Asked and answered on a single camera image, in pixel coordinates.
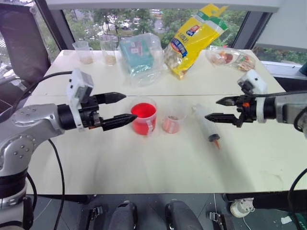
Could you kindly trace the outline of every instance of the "measuring cup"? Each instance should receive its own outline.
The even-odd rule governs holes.
[[[137,115],[132,122],[133,130],[141,135],[150,135],[156,123],[157,104],[148,97],[137,97],[130,106],[132,114]]]
[[[93,62],[93,48],[89,47],[87,41],[74,42],[72,46],[77,51],[79,59],[83,64],[91,64]]]
[[[177,133],[186,116],[186,108],[183,105],[173,103],[162,121],[162,129],[168,133]]]
[[[111,35],[102,35],[99,37],[99,43],[104,62],[108,66],[116,64],[115,50],[118,39]]]

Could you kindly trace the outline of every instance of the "yellow bag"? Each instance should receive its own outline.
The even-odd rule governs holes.
[[[179,79],[193,65],[201,50],[218,38],[227,26],[218,16],[227,8],[209,4],[200,9],[176,33],[165,49],[165,63]]]

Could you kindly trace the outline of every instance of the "chair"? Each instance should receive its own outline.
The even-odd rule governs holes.
[[[27,84],[43,78],[50,67],[50,61],[30,7],[0,3],[0,33],[14,73]],[[2,104],[12,105],[22,93],[21,89],[11,83],[0,83]],[[0,114],[5,107],[0,107]]]

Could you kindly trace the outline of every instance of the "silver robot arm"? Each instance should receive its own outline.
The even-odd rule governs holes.
[[[104,120],[98,113],[99,104],[115,103],[126,96],[117,92],[90,96],[90,76],[79,70],[72,73],[68,85],[70,105],[30,105],[0,123],[0,230],[32,226],[25,179],[32,154],[42,142],[74,128],[102,127],[106,131],[122,127],[137,117],[122,114]]]
[[[238,85],[245,93],[241,96],[225,97],[216,103],[236,106],[240,117],[234,114],[213,113],[206,116],[216,123],[230,123],[242,127],[243,123],[276,119],[279,123],[292,124],[307,138],[307,92],[282,92],[267,94],[267,85],[254,71],[250,70],[239,79]]]
[[[1,123],[0,130],[0,226],[22,227],[26,225],[25,178],[32,154],[42,142],[65,130],[55,104],[22,108]]]

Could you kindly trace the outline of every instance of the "black cable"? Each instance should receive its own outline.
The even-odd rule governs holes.
[[[10,116],[12,116],[12,114],[16,111],[16,108],[18,106],[18,104],[20,103],[20,101],[24,98],[24,96],[27,95],[27,93],[29,94],[28,96],[30,96],[30,94],[32,93],[31,90],[35,89],[35,87],[42,81],[46,80],[46,79],[49,79],[49,78],[52,78],[54,76],[57,76],[57,75],[64,75],[64,74],[71,74],[72,71],[65,71],[65,72],[58,72],[58,73],[52,73],[52,74],[49,74],[47,76],[45,76],[44,78],[34,82],[32,85],[30,85],[24,92],[23,94],[14,102],[12,108],[11,108],[11,112],[10,112]]]
[[[276,93],[269,93],[269,94],[251,94],[248,91],[244,91],[244,90],[242,91],[250,97],[276,97],[276,96],[286,96],[286,95],[307,93],[307,91],[293,91],[293,92],[276,92]]]
[[[297,228],[297,230],[301,230],[301,227],[299,225],[299,222],[298,222],[298,219],[297,219],[297,216],[294,212],[294,208],[293,208],[293,204],[292,204],[292,193],[294,191],[294,188],[296,186],[296,184],[299,182],[299,180],[307,173],[307,169],[305,169],[304,171],[301,172],[301,174],[299,174],[299,176],[294,180],[293,184],[291,185],[291,188],[288,192],[288,206],[289,206],[289,209],[291,211],[291,214],[293,216],[293,219],[294,219],[294,224]]]
[[[298,121],[299,119],[301,119],[302,115],[306,112],[307,112],[307,107],[305,107],[301,112],[299,112],[299,114],[294,119],[293,125],[297,131],[303,132],[303,129],[300,126],[298,126]]]
[[[54,230],[57,230],[58,228],[58,224],[59,224],[59,220],[61,218],[62,215],[62,211],[63,211],[63,207],[64,207],[64,200],[65,200],[65,182],[64,182],[64,173],[63,173],[63,168],[62,168],[62,164],[61,164],[61,160],[59,158],[59,154],[58,154],[58,150],[56,148],[56,146],[54,145],[54,143],[52,142],[52,140],[48,139],[49,143],[51,144],[51,146],[54,149],[54,152],[57,156],[57,160],[59,163],[59,170],[61,172],[61,179],[62,179],[62,197],[61,197],[61,205],[59,207],[59,212],[58,212],[58,217],[56,220],[56,223],[54,224]]]
[[[32,177],[30,176],[30,174],[27,172],[27,178],[32,186],[32,190],[33,190],[33,204],[32,204],[32,209],[33,209],[33,212],[35,210],[35,207],[36,207],[36,203],[37,203],[37,190],[36,190],[36,187],[35,187],[35,184],[34,184],[34,181],[32,180]]]

